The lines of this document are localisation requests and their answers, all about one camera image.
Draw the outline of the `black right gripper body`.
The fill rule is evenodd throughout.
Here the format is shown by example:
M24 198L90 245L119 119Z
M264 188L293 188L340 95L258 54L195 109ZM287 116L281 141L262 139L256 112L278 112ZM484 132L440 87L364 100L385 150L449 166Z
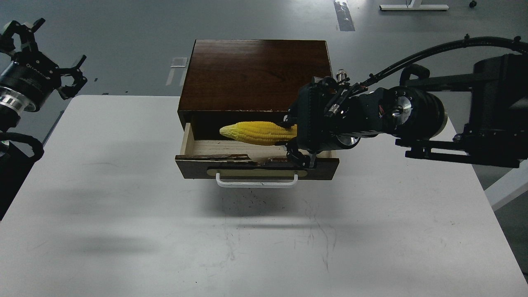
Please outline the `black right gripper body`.
M362 93L358 85L330 76L302 86L288 115L297 118L300 150L350 150L359 139L382 133L382 89Z

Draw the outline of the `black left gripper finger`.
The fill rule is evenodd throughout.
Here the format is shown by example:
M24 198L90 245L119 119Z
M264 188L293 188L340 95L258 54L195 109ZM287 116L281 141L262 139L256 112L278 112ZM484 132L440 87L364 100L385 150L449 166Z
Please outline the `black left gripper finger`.
M11 62L17 59L17 56L23 56L35 61L39 58L42 61L46 60L46 56L38 49L34 33L41 28L45 23L44 18L37 19L34 23L21 24L15 20L7 23L1 32L0 48L1 53L8 55ZM16 52L14 43L14 36L19 36L21 42L21 51Z
M82 55L78 62L70 68L58 68L58 75L61 77L71 77L73 83L70 86L60 86L57 91L63 100L72 99L77 96L78 92L86 85L87 78L81 71L81 66L85 62L87 56Z

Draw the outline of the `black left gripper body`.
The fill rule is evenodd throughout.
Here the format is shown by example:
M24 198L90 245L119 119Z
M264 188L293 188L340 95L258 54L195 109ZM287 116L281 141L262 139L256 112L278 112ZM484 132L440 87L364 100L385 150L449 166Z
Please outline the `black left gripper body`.
M37 112L61 86L58 65L48 58L17 58L2 72L1 93L28 100L25 111Z

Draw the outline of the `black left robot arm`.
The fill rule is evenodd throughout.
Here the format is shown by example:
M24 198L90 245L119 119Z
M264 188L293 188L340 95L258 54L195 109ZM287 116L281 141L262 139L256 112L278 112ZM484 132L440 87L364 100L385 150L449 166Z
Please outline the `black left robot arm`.
M1 53L11 59L0 77L1 217L45 152L35 137L13 132L21 115L38 112L54 91L63 100L74 98L87 83L81 71L86 56L61 68L39 50L34 34L44 22L44 18L31 25L11 21L1 32Z

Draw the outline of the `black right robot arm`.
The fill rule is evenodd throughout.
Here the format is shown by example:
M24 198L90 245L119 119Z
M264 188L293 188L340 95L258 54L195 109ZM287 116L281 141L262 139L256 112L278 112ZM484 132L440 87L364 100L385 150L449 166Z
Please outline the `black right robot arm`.
M361 92L341 70L314 77L300 88L279 126L297 128L279 140L287 158L314 168L324 151L350 150L361 139L388 134L407 147L407 158L518 168L527 159L527 56L505 54L481 60L473 72L430 77L411 64L398 86ZM435 140L450 121L437 92L469 92L467 123L450 141Z

